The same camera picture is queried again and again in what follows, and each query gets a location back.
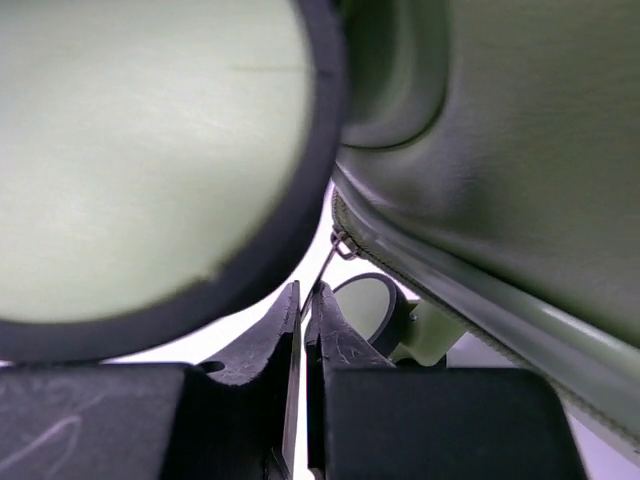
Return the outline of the suitcase zipper pull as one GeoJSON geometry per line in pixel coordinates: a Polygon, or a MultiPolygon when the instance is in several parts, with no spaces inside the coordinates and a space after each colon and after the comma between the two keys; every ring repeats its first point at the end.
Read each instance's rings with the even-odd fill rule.
{"type": "Polygon", "coordinates": [[[311,287],[311,295],[314,295],[318,290],[326,270],[336,256],[346,261],[351,261],[358,256],[358,247],[355,245],[353,239],[344,231],[334,230],[330,235],[330,244],[331,247],[328,255],[326,256],[311,287]]]}

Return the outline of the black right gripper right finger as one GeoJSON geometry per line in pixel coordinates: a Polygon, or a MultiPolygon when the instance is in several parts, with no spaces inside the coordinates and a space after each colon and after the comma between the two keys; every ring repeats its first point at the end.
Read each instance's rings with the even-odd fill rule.
{"type": "Polygon", "coordinates": [[[397,367],[315,287],[305,334],[317,479],[582,479],[558,396],[511,368],[397,367]]]}

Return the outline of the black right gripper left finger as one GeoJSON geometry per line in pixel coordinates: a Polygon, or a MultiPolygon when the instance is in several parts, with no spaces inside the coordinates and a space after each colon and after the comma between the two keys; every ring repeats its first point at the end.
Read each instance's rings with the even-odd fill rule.
{"type": "Polygon", "coordinates": [[[5,479],[287,479],[300,289],[206,361],[1,371],[5,479]]]}

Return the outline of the green hard-shell suitcase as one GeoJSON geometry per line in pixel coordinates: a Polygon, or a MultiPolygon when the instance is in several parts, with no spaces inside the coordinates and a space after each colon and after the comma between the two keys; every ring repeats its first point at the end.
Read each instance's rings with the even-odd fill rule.
{"type": "Polygon", "coordinates": [[[269,295],[328,183],[360,254],[639,448],[635,1],[5,1],[1,357],[269,295]]]}

